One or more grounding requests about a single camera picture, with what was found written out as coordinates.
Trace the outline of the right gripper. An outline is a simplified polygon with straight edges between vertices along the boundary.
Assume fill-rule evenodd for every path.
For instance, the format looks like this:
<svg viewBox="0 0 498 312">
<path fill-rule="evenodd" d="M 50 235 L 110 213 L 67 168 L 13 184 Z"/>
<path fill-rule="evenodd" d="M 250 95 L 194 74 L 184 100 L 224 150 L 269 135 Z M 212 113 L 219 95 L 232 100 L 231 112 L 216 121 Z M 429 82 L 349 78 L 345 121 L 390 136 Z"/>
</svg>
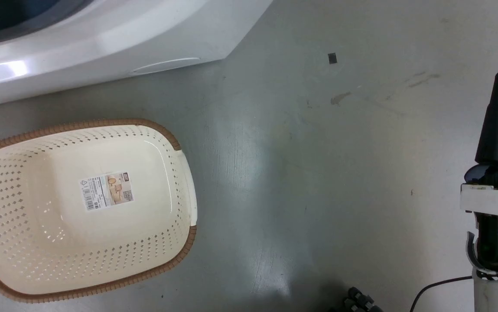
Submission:
<svg viewBox="0 0 498 312">
<path fill-rule="evenodd" d="M 475 162 L 478 164 L 464 175 L 459 207 L 463 211 L 498 216 L 498 73 L 493 81 Z"/>
</svg>

